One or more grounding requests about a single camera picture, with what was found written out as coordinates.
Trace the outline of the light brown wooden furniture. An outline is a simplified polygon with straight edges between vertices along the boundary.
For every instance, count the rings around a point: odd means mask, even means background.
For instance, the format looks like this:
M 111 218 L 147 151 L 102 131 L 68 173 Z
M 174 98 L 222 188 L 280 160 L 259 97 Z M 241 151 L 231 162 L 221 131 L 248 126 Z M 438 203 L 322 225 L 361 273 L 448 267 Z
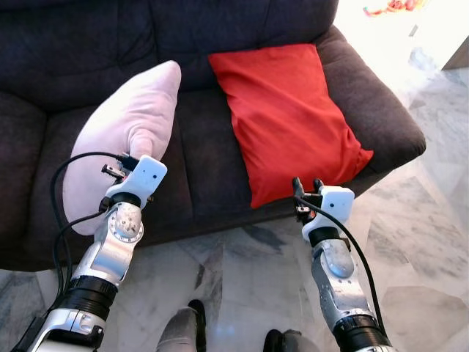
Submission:
M 455 50 L 454 54 L 449 57 L 449 60 L 443 64 L 443 70 L 456 70 L 456 68 L 469 67 L 469 47 L 468 37 L 460 43 L 459 47 Z

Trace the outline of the grey black robot leg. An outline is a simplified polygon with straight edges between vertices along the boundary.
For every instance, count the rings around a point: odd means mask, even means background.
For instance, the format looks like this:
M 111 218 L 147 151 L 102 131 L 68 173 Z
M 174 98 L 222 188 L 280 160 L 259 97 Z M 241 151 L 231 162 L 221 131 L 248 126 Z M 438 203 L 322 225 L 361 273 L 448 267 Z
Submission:
M 207 313 L 198 299 L 178 309 L 165 325 L 155 352 L 207 352 Z
M 262 352 L 320 352 L 317 345 L 300 331 L 271 329 L 265 336 Z

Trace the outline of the red pillow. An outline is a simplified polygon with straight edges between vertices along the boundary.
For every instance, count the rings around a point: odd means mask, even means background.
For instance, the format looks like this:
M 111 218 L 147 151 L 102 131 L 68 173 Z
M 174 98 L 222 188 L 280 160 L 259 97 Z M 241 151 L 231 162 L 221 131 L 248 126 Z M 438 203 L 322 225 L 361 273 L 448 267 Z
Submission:
M 259 209 L 292 195 L 292 179 L 338 186 L 373 158 L 330 97 L 314 44 L 225 51 L 208 57 L 226 95 Z

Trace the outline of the dark brown fabric sofa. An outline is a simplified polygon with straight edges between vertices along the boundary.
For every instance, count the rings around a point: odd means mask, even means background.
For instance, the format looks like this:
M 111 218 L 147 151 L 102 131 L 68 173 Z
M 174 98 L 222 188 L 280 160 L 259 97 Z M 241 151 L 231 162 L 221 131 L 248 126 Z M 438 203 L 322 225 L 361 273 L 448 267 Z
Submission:
M 313 43 L 332 100 L 372 160 L 356 194 L 415 160 L 426 139 L 401 101 L 334 26 L 339 0 L 0 0 L 0 269 L 53 268 L 56 168 L 121 84 L 174 60 L 182 68 L 168 174 L 143 212 L 145 247 L 275 220 L 288 199 L 249 207 L 248 175 L 217 51 Z

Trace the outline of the grey black robot right leg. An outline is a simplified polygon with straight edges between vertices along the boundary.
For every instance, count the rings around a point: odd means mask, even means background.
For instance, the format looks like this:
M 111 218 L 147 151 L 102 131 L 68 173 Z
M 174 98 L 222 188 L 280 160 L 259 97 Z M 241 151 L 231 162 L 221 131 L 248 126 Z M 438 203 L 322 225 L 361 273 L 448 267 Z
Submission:
M 300 331 L 271 329 L 265 336 L 262 352 L 320 352 L 317 345 Z

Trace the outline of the grey black robot left leg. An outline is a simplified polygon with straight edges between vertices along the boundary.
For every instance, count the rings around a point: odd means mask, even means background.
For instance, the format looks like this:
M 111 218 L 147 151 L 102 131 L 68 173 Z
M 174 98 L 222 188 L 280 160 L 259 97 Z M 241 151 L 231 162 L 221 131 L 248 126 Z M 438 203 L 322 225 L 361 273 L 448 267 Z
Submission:
M 198 299 L 178 309 L 165 325 L 155 352 L 207 352 L 207 313 Z

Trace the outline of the pink cat face pillow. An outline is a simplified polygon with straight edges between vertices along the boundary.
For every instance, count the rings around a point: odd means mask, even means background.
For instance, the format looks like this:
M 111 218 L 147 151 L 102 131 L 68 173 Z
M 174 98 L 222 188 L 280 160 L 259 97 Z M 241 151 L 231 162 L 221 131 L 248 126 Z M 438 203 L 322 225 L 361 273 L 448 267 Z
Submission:
M 107 188 L 114 184 L 101 171 L 105 164 L 117 164 L 113 155 L 161 160 L 171 138 L 181 80 L 180 66 L 169 60 L 126 81 L 91 114 L 73 145 L 73 155 L 91 155 L 70 162 L 64 172 L 67 221 L 97 213 Z

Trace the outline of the orange red floor item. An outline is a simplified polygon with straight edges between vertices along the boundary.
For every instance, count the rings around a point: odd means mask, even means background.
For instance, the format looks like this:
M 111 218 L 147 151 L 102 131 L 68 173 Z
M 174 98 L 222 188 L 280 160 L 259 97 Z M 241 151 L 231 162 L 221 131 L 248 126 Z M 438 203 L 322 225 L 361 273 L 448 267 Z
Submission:
M 369 0 L 363 7 L 363 13 L 368 17 L 378 17 L 387 14 L 415 12 L 425 7 L 429 0 Z

